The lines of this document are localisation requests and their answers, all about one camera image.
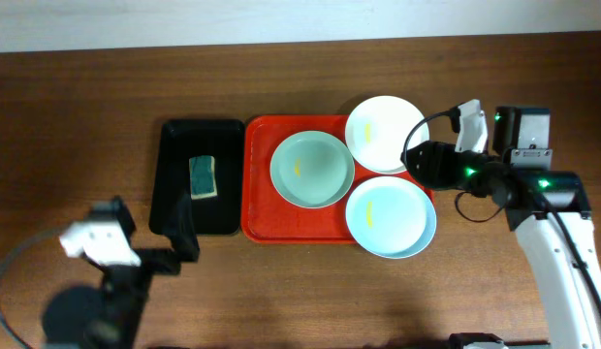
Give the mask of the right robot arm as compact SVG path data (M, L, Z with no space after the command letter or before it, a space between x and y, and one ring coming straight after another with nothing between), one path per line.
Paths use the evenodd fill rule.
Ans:
M400 160L432 190L491 198L534 274L552 348L601 348L601 269L591 207L577 174L554 171L550 112L501 106L493 135L483 112L442 111L456 143L406 143Z

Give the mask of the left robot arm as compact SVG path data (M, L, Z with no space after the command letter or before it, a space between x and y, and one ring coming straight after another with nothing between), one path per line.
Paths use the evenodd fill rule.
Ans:
M131 246L135 221L121 198L94 205L59 237L65 254L102 273L98 287L56 294L42 316L46 348L131 348L156 275L176 276L200 256L192 200L180 195L162 228L169 248Z

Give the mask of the green and yellow sponge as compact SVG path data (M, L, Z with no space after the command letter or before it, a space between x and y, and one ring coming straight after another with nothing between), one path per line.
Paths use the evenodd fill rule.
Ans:
M201 155L189 159L190 196L192 200L214 198L218 195L215 178L215 159Z

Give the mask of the pale green plate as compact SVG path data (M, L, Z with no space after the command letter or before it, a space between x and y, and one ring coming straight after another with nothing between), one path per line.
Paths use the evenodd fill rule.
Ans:
M355 161L348 147L321 131L302 131L282 141L269 163L273 187L286 202L317 209L332 206L351 188Z

